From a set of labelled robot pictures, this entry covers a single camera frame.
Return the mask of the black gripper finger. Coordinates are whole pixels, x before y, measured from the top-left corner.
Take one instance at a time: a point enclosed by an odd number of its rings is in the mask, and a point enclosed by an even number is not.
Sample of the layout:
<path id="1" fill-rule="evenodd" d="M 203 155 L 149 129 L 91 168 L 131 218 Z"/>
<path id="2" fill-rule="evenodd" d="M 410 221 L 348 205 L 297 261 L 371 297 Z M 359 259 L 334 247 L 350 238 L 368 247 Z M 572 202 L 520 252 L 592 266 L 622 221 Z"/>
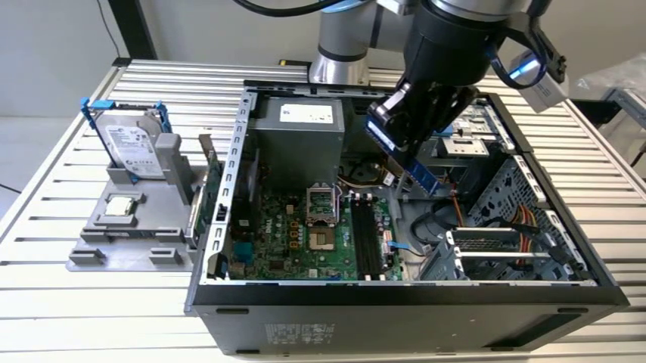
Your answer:
<path id="1" fill-rule="evenodd" d="M 472 102 L 472 86 L 443 86 L 432 112 L 432 131 L 443 131 Z"/>
<path id="2" fill-rule="evenodd" d="M 404 111 L 408 115 L 408 153 L 415 154 L 427 129 L 427 117 L 434 107 L 432 85 L 411 85 L 404 98 Z"/>

